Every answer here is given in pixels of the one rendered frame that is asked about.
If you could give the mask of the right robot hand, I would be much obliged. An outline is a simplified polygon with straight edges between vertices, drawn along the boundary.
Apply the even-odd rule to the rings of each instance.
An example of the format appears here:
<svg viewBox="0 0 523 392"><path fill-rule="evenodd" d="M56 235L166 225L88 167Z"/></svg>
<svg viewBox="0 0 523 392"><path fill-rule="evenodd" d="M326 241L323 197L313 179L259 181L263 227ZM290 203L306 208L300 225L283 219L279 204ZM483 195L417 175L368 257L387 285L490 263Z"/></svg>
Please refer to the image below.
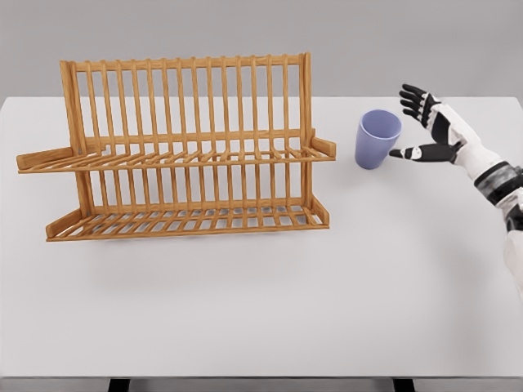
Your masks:
<svg viewBox="0 0 523 392"><path fill-rule="evenodd" d="M419 87L403 84L400 90L403 113L411 116L429 131L434 144L419 145L405 149L392 149L391 157L417 162L453 163L458 151L479 137L449 105Z"/></svg>

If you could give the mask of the wooden two-tier dish rack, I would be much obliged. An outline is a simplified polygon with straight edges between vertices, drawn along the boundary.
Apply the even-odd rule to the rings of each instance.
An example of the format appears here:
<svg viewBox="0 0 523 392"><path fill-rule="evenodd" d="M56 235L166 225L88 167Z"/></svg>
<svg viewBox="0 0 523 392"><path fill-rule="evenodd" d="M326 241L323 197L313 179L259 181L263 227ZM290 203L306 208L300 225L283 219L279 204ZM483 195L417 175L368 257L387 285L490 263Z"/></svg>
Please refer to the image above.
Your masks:
<svg viewBox="0 0 523 392"><path fill-rule="evenodd" d="M312 166L311 56L62 61L69 145L21 173L74 174L50 242L326 229Z"/></svg>

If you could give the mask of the lavender plastic cup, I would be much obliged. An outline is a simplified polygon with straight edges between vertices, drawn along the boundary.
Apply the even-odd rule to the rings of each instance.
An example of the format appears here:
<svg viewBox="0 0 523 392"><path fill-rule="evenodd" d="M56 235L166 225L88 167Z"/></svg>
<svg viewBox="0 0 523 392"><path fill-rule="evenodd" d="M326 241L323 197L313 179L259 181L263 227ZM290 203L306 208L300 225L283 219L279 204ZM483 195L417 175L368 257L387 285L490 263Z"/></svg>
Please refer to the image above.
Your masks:
<svg viewBox="0 0 523 392"><path fill-rule="evenodd" d="M402 124L393 113L374 109L365 113L356 135L355 161L365 169L379 167L400 136Z"/></svg>

